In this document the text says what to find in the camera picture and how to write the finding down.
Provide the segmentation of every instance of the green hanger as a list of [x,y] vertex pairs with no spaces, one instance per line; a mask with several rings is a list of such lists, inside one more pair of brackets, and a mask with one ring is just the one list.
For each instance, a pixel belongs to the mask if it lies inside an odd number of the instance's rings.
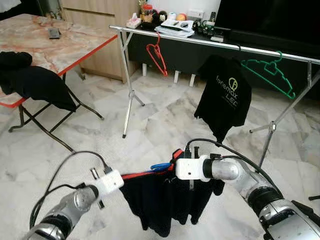
[[[294,92],[292,92],[293,88],[291,86],[291,83],[289,82],[289,80],[285,77],[285,75],[283,74],[283,72],[277,67],[277,63],[280,62],[282,60],[282,52],[277,51],[280,54],[280,58],[278,60],[274,60],[271,62],[267,62],[267,61],[259,61],[256,59],[249,59],[249,60],[242,60],[241,61],[241,65],[243,67],[245,67],[246,69],[248,69],[249,71],[251,71],[252,73],[256,74],[258,77],[262,78],[263,80],[265,80],[267,83],[269,83],[270,85],[272,85],[274,88],[276,88],[277,90],[279,90],[281,93],[283,93],[284,95],[286,95],[288,98],[290,99],[294,99],[296,97],[296,94]],[[285,92],[284,90],[282,90],[280,87],[278,87],[277,85],[275,85],[273,82],[269,81],[268,79],[266,79],[264,76],[262,76],[261,74],[257,73],[256,71],[254,71],[253,69],[248,67],[249,63],[257,63],[257,64],[264,64],[264,71],[266,71],[267,73],[271,74],[272,76],[277,75],[278,73],[281,75],[281,78],[288,84],[290,90]]]

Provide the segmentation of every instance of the wooden cabinet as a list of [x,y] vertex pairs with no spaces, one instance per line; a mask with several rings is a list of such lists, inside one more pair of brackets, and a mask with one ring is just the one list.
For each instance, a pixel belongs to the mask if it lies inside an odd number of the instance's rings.
[[[60,0],[63,14],[68,22],[93,26],[106,32],[109,25],[124,26],[132,13],[138,12],[137,0]],[[83,61],[81,68],[87,72],[126,81],[120,55],[118,39],[107,44],[91,57]],[[129,63],[129,74],[137,65]]]

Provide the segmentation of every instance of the television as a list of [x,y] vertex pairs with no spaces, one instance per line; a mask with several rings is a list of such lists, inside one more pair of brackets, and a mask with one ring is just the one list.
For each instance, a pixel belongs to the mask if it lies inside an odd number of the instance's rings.
[[215,28],[320,46],[320,1],[221,0]]

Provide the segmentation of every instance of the folding table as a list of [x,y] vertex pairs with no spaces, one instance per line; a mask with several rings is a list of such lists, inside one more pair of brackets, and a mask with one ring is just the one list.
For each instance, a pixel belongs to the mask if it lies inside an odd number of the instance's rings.
[[[49,28],[59,28],[60,39],[49,39]],[[27,52],[33,57],[32,65],[55,72],[62,76],[64,82],[67,71],[116,38],[116,34],[106,33],[101,29],[30,14],[21,14],[0,21],[0,52]],[[68,91],[77,102],[77,109],[80,106],[85,107],[101,120],[104,119],[97,111],[81,102],[70,89]],[[23,106],[25,100],[17,93],[4,95],[3,92],[0,92],[1,106],[18,107],[19,109],[20,125],[12,126],[9,132],[22,128],[33,121],[48,136],[73,152],[74,150],[68,144],[52,134],[73,112],[69,112],[52,129],[47,130],[36,120],[36,116],[48,108],[51,103],[45,105],[35,114],[31,114]],[[24,119],[24,114],[29,117],[28,120]]]

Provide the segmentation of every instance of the wall socket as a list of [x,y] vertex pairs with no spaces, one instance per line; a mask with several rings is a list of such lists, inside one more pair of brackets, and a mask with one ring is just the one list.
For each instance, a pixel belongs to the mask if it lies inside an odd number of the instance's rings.
[[189,9],[188,14],[189,17],[200,18],[204,17],[204,11],[197,9]]

